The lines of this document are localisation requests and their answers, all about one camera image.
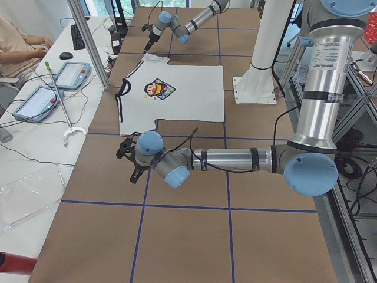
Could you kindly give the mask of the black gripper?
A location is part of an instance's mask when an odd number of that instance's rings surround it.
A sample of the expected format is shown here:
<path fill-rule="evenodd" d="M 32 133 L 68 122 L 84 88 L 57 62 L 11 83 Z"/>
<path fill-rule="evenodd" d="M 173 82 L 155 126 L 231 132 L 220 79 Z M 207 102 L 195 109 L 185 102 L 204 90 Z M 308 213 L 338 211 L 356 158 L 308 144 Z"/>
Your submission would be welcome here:
<path fill-rule="evenodd" d="M 150 166 L 148 163 L 139 161 L 135 153 L 131 153 L 129 156 L 127 156 L 127 159 L 133 162 L 135 166 L 135 169 L 130 176 L 130 182 L 137 183 L 143 172 L 150 170 Z"/>
<path fill-rule="evenodd" d="M 161 37 L 161 31 L 159 29 L 152 29 L 149 34 L 149 42 L 146 44 L 143 53 L 147 53 L 150 48 L 157 43 Z"/>

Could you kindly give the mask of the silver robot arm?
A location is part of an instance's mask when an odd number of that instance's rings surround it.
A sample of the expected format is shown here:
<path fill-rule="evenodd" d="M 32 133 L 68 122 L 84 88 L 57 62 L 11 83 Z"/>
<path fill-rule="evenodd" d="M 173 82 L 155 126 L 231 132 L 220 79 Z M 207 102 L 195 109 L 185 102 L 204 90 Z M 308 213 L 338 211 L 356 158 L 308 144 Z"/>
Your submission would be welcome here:
<path fill-rule="evenodd" d="M 130 177 L 136 183 L 146 170 L 155 170 L 173 188 L 191 170 L 217 169 L 230 173 L 264 170 L 282 174 L 296 192 L 319 196 L 338 179 L 332 140 L 339 105 L 343 100 L 354 42 L 365 32 L 375 1 L 309 1 L 304 5 L 302 30 L 313 42 L 308 77 L 296 132 L 285 145 L 264 149 L 167 149 L 155 131 L 142 133 L 130 150 L 117 156 L 134 163 Z"/>
<path fill-rule="evenodd" d="M 150 32 L 148 43 L 144 47 L 143 53 L 146 54 L 151 47 L 159 41 L 163 32 L 167 28 L 171 29 L 172 33 L 177 37 L 181 44 L 186 44 L 195 31 L 216 15 L 223 13 L 228 4 L 229 1 L 226 0 L 213 0 L 210 5 L 185 25 L 180 24 L 177 15 L 170 14 L 167 11 L 161 11 L 155 24 L 144 24 L 142 27 L 142 31 L 148 30 Z"/>

